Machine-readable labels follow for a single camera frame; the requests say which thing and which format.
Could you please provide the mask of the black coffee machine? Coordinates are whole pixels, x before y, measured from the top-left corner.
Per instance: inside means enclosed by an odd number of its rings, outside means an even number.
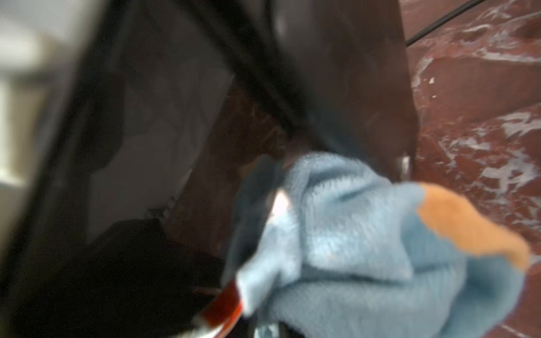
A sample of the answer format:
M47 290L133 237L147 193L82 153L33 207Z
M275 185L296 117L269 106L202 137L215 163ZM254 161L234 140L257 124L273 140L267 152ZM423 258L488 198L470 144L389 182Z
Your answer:
M400 180L398 1L3 1L1 336L170 337L221 292L242 166Z

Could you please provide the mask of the blue pink patterned cloth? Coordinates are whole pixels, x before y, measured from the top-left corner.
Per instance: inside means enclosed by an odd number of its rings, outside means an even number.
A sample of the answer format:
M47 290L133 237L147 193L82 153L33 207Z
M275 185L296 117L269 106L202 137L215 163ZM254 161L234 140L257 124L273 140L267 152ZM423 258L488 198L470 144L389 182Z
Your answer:
M232 226L221 282L246 317L305 337L481 337L515 307L531 258L461 195L325 152L256 159Z

